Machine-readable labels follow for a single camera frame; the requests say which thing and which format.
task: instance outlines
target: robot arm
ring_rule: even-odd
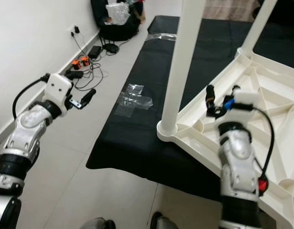
[[[209,85],[206,91],[207,116],[216,118],[215,126],[220,134],[223,209],[219,228],[261,228],[258,199],[266,189],[259,186],[260,179],[253,166],[252,136],[246,129],[259,102],[259,94],[235,86],[233,93],[225,96],[223,106],[216,107],[213,86]]]
[[[96,93],[91,89],[80,103],[71,99],[73,84],[64,76],[51,74],[42,102],[35,102],[16,119],[16,127],[0,154],[0,229],[16,227],[20,214],[19,197],[27,172],[40,151],[40,138],[53,119],[65,116],[75,106],[84,108]]]

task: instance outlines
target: blue component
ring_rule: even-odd
[[[224,104],[223,108],[225,110],[230,111],[232,109],[233,104],[234,104],[234,99],[231,99],[230,101]]]

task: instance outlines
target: wall outlet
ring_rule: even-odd
[[[75,33],[75,24],[70,26],[66,31],[68,32],[69,35],[71,34],[71,32]]]

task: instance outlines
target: white tile floor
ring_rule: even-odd
[[[146,229],[160,210],[180,229],[217,228],[221,206],[115,169],[85,163],[128,77],[155,15],[179,16],[181,0],[147,0],[147,21],[116,56],[101,60],[109,72],[91,104],[59,118],[41,140],[41,155],[25,182],[17,229],[78,229],[85,221],[113,219],[117,229]],[[74,97],[80,98],[81,92]],[[267,217],[263,218],[267,228]]]

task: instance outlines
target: electrical cord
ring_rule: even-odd
[[[95,60],[95,62],[98,62],[98,61],[100,61],[101,60],[101,55],[100,55],[100,53],[99,53],[99,59],[97,59],[97,60]]]
[[[82,50],[82,48],[81,48],[80,45],[78,44],[77,39],[75,38],[75,36],[74,36],[73,34],[71,34],[71,36],[72,36],[72,38],[75,40],[75,42],[76,42],[78,48],[81,50],[81,52],[82,52],[84,55],[87,56],[86,52],[85,52],[84,50]]]
[[[85,70],[85,71],[88,71],[88,72],[86,72],[86,73],[84,73],[84,74],[89,74],[89,76],[84,76],[84,78],[87,78],[87,79],[90,79],[86,84],[84,84],[84,85],[82,85],[82,86],[78,86],[78,83],[79,83],[79,79],[77,80],[77,82],[75,83],[75,88],[78,90],[78,91],[82,91],[82,92],[84,92],[84,91],[89,91],[90,89],[92,89],[92,88],[96,88],[102,81],[103,81],[103,79],[104,78],[106,78],[106,77],[108,77],[108,75],[107,76],[104,76],[103,75],[103,71],[102,71],[102,69],[101,69],[101,65],[100,65],[100,63],[96,63],[96,61],[97,60],[91,60],[91,62],[92,62],[92,64],[91,64],[91,66],[90,66],[90,68],[89,69],[87,69],[87,70]],[[101,72],[101,76],[95,76],[94,75],[94,70],[95,69],[99,69],[100,70],[100,72]],[[99,82],[97,82],[94,86],[92,86],[92,87],[89,87],[89,88],[86,88],[93,80],[94,80],[94,78],[101,78],[100,80],[99,80]]]
[[[107,56],[115,56],[117,53],[119,53],[120,46],[122,46],[122,45],[125,44],[125,43],[128,43],[130,40],[131,40],[131,38],[130,38],[129,40],[127,40],[127,41],[125,41],[125,42],[119,44],[119,45],[118,45],[118,51],[117,51],[116,53],[109,54],[108,51],[106,51],[105,54],[106,54]]]
[[[259,108],[256,108],[256,107],[254,107],[253,109],[256,110],[256,111],[259,111],[266,118],[267,122],[269,123],[270,129],[271,129],[271,142],[270,142],[270,147],[269,147],[269,151],[267,153],[267,156],[266,156],[266,159],[265,159],[265,163],[264,163],[264,167],[263,168],[261,168],[261,164],[255,158],[255,161],[257,162],[259,168],[262,170],[262,174],[261,174],[260,177],[266,177],[265,173],[266,173],[267,167],[269,165],[269,162],[270,162],[270,159],[271,159],[271,155],[272,155],[272,152],[273,152],[273,148],[274,148],[275,131],[274,131],[274,127],[273,127],[273,124],[271,122],[271,119],[267,115],[267,113],[264,112],[263,110],[259,109]]]
[[[84,44],[84,47],[85,47],[85,52],[87,53],[88,52],[88,46],[85,44],[84,35],[81,32],[79,34],[82,37],[82,41],[83,41],[83,44]]]
[[[29,88],[31,88],[32,86],[36,85],[37,83],[44,81],[44,82],[48,82],[50,74],[47,73],[44,76],[42,76],[40,79],[35,80],[34,82],[30,83],[29,85],[27,85],[24,89],[22,89],[18,95],[15,97],[13,103],[12,103],[12,115],[14,120],[17,119],[17,113],[16,113],[16,107],[17,107],[17,102],[19,100],[19,98],[24,94],[25,91],[27,91]]]
[[[99,53],[99,55],[100,55],[100,59],[103,58],[103,57],[105,57],[105,55],[106,55],[106,54],[104,54],[104,56],[101,56],[101,53],[103,52],[103,50],[104,50],[104,49],[102,49],[101,52]]]

